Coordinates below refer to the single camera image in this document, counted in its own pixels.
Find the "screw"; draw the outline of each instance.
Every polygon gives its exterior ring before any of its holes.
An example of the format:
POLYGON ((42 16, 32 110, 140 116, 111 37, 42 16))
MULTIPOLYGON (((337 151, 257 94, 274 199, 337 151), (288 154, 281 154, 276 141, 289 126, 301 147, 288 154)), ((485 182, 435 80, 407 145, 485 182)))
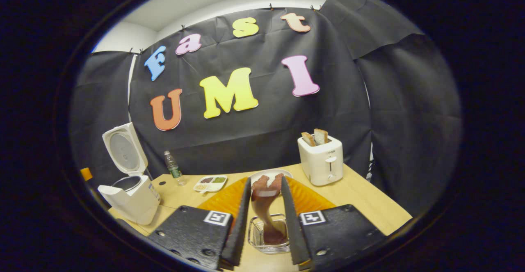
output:
POLYGON ((213 257, 215 256, 215 252, 211 249, 203 249, 202 250, 202 253, 207 255, 208 257, 213 257))

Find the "plastic bottle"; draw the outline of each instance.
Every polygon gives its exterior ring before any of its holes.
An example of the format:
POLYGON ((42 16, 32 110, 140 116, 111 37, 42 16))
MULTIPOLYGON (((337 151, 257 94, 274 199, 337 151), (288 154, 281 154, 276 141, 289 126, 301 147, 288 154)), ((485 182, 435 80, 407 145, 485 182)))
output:
POLYGON ((169 173, 177 180, 179 186, 184 186, 186 184, 186 179, 182 176, 182 173, 178 170, 178 164, 175 161, 175 158, 171 155, 169 151, 164 151, 164 161, 166 163, 169 173))

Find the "wooden table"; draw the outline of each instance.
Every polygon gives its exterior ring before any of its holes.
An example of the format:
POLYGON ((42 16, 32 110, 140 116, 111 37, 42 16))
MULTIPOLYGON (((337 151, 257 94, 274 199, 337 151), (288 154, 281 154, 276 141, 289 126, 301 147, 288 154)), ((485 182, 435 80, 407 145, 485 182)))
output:
MULTIPOLYGON (((336 206, 348 203, 354 205, 385 235, 390 235, 412 218, 412 216, 395 203, 395 201, 390 199, 386 194, 381 192, 367 180, 363 179, 358 173, 346 165, 343 166, 343 179, 320 187, 310 184, 307 177, 304 175, 300 164, 283 166, 279 167, 279 169, 289 171, 294 176, 295 180, 315 190, 336 206)), ((229 174, 227 175, 228 180, 224 187, 256 172, 257 171, 250 171, 248 173, 229 174)), ((169 174, 161 175, 153 181, 153 186, 161 195, 161 203, 153 221, 148 225, 138 225, 124 219, 116 210, 113 210, 113 208, 111 208, 109 212, 113 217, 126 220, 126 222, 137 231, 148 236, 179 206, 187 205, 197 207, 199 204, 215 195, 215 193, 206 193, 203 195, 193 190, 193 186, 201 177, 203 177, 203 175, 187 175, 185 177, 187 180, 185 186, 177 186, 176 181, 169 174)), ((282 196, 278 197, 270 206, 270 214, 277 213, 285 213, 282 196)), ((248 220, 254 216, 255 213, 250 206, 248 220)), ((247 237, 248 231, 246 231, 246 238, 244 239, 240 266, 235 267, 236 272, 298 271, 297 265, 292 265, 290 253, 278 255, 263 254, 248 243, 247 237)))

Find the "letter m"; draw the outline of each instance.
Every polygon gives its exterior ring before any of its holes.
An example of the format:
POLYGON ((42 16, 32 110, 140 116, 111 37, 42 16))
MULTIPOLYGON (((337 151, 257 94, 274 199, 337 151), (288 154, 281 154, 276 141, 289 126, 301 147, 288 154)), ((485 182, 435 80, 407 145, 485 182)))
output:
POLYGON ((204 87, 204 96, 206 98, 206 112, 205 118, 217 117, 221 114, 221 109, 215 105, 215 101, 219 103, 221 108, 229 113, 231 109, 231 102, 235 96, 235 104, 233 109, 235 111, 247 110, 255 108, 259 102, 253 98, 251 93, 249 75, 250 68, 239 68, 231 72, 228 85, 225 87, 217 76, 210 76, 201 81, 201 87, 204 87))

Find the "bread slice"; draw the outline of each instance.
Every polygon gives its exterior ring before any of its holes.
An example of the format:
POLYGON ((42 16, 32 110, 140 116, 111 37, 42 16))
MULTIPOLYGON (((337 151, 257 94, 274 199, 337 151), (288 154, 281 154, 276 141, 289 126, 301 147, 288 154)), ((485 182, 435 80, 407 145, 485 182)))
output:
POLYGON ((308 145, 310 145, 310 146, 312 146, 312 147, 315 146, 315 141, 313 140, 313 137, 312 137, 311 134, 309 134, 309 133, 301 133, 301 135, 302 135, 302 139, 304 139, 304 141, 305 141, 308 145))
POLYGON ((326 130, 320 130, 316 128, 313 130, 313 139, 317 143, 317 145, 323 145, 328 143, 328 132, 326 130))

